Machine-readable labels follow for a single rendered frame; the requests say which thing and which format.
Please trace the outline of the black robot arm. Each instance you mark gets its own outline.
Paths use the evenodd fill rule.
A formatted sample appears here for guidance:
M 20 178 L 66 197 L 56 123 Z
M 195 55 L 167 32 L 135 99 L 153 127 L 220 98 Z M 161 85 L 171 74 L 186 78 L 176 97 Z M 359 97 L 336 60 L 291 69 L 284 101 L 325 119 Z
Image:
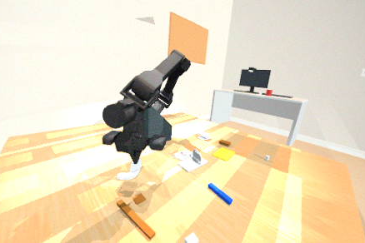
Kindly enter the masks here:
M 123 99 L 103 108 L 102 118 L 109 127 L 112 129 L 123 127 L 122 133 L 113 142 L 116 151 L 133 154 L 134 151 L 141 149 L 143 139 L 139 128 L 134 127 L 134 130 L 128 130 L 128 126 L 125 125 L 143 119 L 144 110 L 151 106 L 159 113 L 164 107 L 169 108 L 173 102 L 173 88 L 179 76 L 187 72 L 190 66 L 191 62 L 184 54 L 178 50 L 172 50 L 170 55 L 154 69 L 135 76 L 119 92 L 124 96 Z M 160 90 L 166 79 L 165 87 Z M 130 89 L 135 94 L 131 93 Z M 144 101 L 147 102 L 146 105 Z

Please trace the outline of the orange rectangular block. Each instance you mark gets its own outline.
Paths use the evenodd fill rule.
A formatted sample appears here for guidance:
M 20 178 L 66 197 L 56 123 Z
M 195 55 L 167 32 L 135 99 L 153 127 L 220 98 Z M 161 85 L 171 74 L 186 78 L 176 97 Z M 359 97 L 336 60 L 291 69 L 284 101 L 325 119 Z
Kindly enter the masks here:
M 222 144 L 222 145 L 224 145 L 224 146 L 227 146 L 227 147 L 229 147 L 229 146 L 230 146 L 230 144 L 231 144 L 231 142 L 229 142 L 229 141 L 224 141 L 224 140 L 220 140 L 218 143 L 219 143 L 219 144 Z

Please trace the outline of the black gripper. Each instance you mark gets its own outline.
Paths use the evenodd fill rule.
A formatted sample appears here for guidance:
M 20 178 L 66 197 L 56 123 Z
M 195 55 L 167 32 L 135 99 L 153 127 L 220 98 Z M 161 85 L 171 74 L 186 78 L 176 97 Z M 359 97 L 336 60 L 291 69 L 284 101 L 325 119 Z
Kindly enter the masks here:
M 152 151 L 162 151 L 166 145 L 165 136 L 153 135 L 152 138 L 144 137 L 145 136 L 144 123 L 145 123 L 145 119 L 143 118 L 141 120 L 131 121 L 127 125 L 125 125 L 125 126 L 128 126 L 128 130 L 134 130 L 134 127 L 138 127 L 142 134 L 143 144 L 142 144 L 141 149 L 134 151 L 133 154 L 129 154 L 130 157 L 132 158 L 132 161 L 134 164 L 138 164 L 138 161 L 141 157 L 141 153 L 142 153 L 142 151 L 145 150 L 145 148 L 148 146 L 148 144 L 149 144 L 149 148 Z M 110 131 L 109 133 L 104 135 L 102 137 L 103 145 L 112 145 L 120 133 L 122 133 L 122 132 L 121 131 Z

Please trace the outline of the orange flat bar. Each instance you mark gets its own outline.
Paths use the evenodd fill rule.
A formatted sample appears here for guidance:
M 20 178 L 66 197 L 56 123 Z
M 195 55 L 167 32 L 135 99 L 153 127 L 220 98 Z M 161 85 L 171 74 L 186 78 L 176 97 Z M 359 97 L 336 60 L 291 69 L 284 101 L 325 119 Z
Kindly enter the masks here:
M 117 202 L 117 206 L 132 220 L 132 222 L 139 228 L 139 230 L 151 240 L 155 236 L 154 230 L 142 220 L 129 206 L 122 200 Z

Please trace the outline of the blue rectangular bar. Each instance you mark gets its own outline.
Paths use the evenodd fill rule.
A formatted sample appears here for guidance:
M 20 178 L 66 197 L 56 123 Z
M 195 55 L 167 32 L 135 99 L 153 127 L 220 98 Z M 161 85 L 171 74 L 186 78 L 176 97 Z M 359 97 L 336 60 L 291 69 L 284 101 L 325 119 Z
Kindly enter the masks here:
M 218 187 L 215 187 L 215 185 L 213 185 L 212 183 L 209 183 L 207 188 L 213 191 L 222 200 L 225 200 L 228 205 L 232 203 L 233 199 L 225 194 L 223 191 L 221 191 Z

